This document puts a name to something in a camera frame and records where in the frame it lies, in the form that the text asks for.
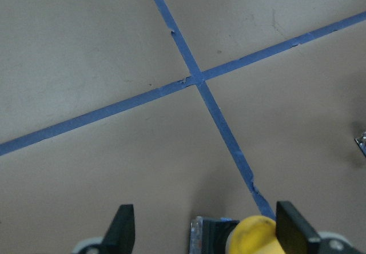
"concrete surface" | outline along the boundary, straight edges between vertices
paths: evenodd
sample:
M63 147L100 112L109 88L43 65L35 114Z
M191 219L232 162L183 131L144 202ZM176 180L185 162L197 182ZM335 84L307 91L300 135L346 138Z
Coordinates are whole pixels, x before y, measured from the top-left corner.
M366 0L166 0L202 70ZM0 142L189 75L153 0L0 0ZM366 24L208 81L272 207L366 251ZM0 157L0 252L69 253L136 210L134 253L187 253L196 215L258 214L195 86Z

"metal screw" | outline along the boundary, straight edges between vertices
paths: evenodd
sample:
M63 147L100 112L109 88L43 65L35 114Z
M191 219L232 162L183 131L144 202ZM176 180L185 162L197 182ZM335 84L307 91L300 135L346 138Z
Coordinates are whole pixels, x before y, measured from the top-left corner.
M99 249L95 247L91 247L86 251L86 254L99 254Z
M342 251L343 248L344 248L344 245L340 242L340 241L337 241L337 240L331 240L329 242L329 246L334 249L334 250L338 250L338 251Z

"blue painter's tape line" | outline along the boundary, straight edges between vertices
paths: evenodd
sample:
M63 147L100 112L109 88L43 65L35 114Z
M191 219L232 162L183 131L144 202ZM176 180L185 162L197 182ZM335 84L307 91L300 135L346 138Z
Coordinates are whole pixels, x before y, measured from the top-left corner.
M28 135L16 138L14 140L4 142L3 144L0 144L0 156L24 148L31 144L35 144L47 138L51 138L62 133L71 131L75 128L82 127L94 121L110 117L117 113L121 113L136 106L145 104L149 101L167 96L194 84L196 84L196 80L193 77L187 77L182 81L176 81L171 84L167 84L161 88L156 88L144 94L128 98L127 100L123 100L115 104L100 108L98 110L86 113L79 117L72 118L71 120L60 122L59 124L55 124L39 131L30 133Z
M354 15L353 17L343 19L341 21L330 24L326 27L311 31L309 33L300 35L300 36L292 38L292 39L289 39L288 41L278 43L278 44L268 47L266 49L255 52L253 54L246 55L237 60L230 61L230 62L224 63L222 65L216 66L214 68L208 69L208 70L202 72L204 75L204 79L209 80L211 78L215 78L215 77L223 75L225 73L229 73L238 68L241 68L246 65L252 64L254 62L260 61L261 59L268 58L272 55L275 55L275 54L281 53L283 51L286 51L288 49L291 49L297 45L304 44L309 41L313 41L314 39L323 37L334 31L341 30L350 25L354 25L358 22L365 21L365 20L366 20L366 12L362 12L360 14Z
M188 48L187 43L184 40L182 33L180 32L178 25L176 24L172 14L169 11L168 6L164 0L154 0L158 7L167 27L170 29L171 35L178 46L178 49L183 56L183 59L189 68L191 74L198 80L203 81L203 76L200 68L197 65L191 51Z
M254 174L246 161L244 154L240 150L239 144L222 115L220 108L212 96L208 85L206 82L203 82L198 84L197 87L261 214L275 220L276 216L273 213L272 208L254 184Z

